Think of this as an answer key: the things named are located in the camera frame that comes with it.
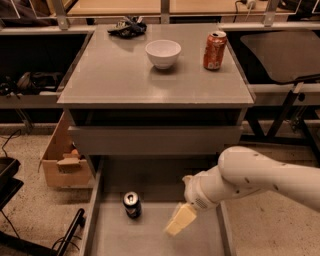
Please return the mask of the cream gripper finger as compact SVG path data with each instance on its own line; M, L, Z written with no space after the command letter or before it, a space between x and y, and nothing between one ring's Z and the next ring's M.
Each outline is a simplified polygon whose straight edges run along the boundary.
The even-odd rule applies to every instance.
M197 217L194 207L188 203L179 203L164 231L170 236L175 236L190 225Z

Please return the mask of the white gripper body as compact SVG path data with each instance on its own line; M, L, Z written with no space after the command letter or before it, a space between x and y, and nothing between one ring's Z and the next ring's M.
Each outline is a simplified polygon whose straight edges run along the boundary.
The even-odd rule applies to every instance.
M195 210L208 210L218 206L215 196L218 194L220 175L216 171L186 175L182 181L185 185L184 198Z

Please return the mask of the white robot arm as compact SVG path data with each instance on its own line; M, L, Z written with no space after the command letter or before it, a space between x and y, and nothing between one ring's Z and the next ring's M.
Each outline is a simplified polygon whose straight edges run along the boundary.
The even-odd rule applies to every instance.
M320 210L318 168L279 162L247 147L225 149L216 166L186 175L182 181L186 202L177 206L165 228L171 236L189 226L199 211L262 190L274 191L315 211Z

